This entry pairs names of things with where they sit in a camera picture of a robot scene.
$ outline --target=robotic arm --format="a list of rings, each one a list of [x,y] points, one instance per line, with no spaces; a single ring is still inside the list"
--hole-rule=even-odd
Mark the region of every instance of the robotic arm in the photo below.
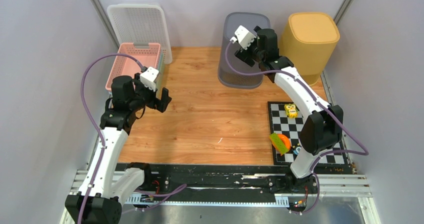
[[[319,97],[305,84],[293,63],[287,57],[280,56],[277,35],[273,29],[257,26],[254,31],[257,36],[242,25],[238,27],[235,37],[231,39],[240,45],[235,56],[251,67],[258,62],[261,71],[288,94],[303,115],[304,126],[299,136],[303,148],[290,166],[291,173],[285,176],[285,185],[295,191],[312,177],[314,161],[319,155],[342,139],[340,126],[317,103],[328,107],[341,123],[343,110]]]
[[[78,193],[68,195],[65,201],[65,207],[75,223],[79,218],[83,199],[89,195],[82,216],[83,223],[117,224],[128,197],[138,187],[144,188],[152,183],[150,166],[146,163],[132,163],[113,185],[112,178],[131,127],[136,119],[141,118],[136,117],[136,112],[143,109],[144,114],[148,107],[163,113],[172,100],[166,88],[162,89],[161,99],[156,98],[158,75],[158,70],[149,67],[144,72],[135,74],[134,79],[125,75],[113,79],[112,97],[106,101],[100,120],[101,133],[106,143],[103,146],[102,141],[98,141],[86,179]],[[95,170],[97,174],[93,185],[90,185]]]

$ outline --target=black and white checkered board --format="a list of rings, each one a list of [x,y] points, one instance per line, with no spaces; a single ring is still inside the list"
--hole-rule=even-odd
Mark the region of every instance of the black and white checkered board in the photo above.
[[[300,111],[297,113],[296,118],[288,118],[284,104],[292,104],[292,102],[268,102],[268,113],[269,113],[269,127],[271,133],[283,134],[290,139],[292,146],[299,143],[299,135],[304,126],[303,116]],[[333,150],[344,149],[343,145],[337,143]],[[288,166],[296,159],[293,150],[289,150],[286,154],[280,155],[280,152],[272,146],[272,159],[274,165]],[[331,164],[331,165],[346,165],[348,160],[344,153],[328,154],[321,158],[319,164]]]

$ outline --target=pink basket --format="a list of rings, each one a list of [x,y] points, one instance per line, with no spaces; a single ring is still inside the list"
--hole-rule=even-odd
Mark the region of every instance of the pink basket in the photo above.
[[[145,67],[158,68],[159,57],[161,55],[161,44],[149,43],[148,46],[134,45],[134,43],[124,42],[120,45],[118,53],[128,54],[141,62]],[[119,76],[134,77],[140,72],[137,63],[127,57],[117,56],[113,62],[112,70],[106,83],[106,90],[112,91],[112,81]]]

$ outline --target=gray wall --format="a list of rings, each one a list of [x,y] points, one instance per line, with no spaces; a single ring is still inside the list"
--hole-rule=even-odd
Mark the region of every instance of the gray wall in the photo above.
[[[354,0],[326,68],[382,222],[422,223],[424,0]]]
[[[290,14],[325,12],[334,16],[343,0],[100,0],[106,10],[120,3],[160,3],[166,18],[171,46],[221,46],[224,21],[232,12],[266,15],[277,34]]]
[[[116,49],[90,0],[0,0],[0,223],[58,223],[96,131],[80,101],[87,65]],[[86,83],[95,119],[112,60]]]

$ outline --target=yellow container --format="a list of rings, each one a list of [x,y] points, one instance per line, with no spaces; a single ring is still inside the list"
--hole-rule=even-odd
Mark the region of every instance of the yellow container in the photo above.
[[[293,13],[278,43],[280,55],[288,57],[309,85],[324,70],[340,33],[331,16],[322,12]]]

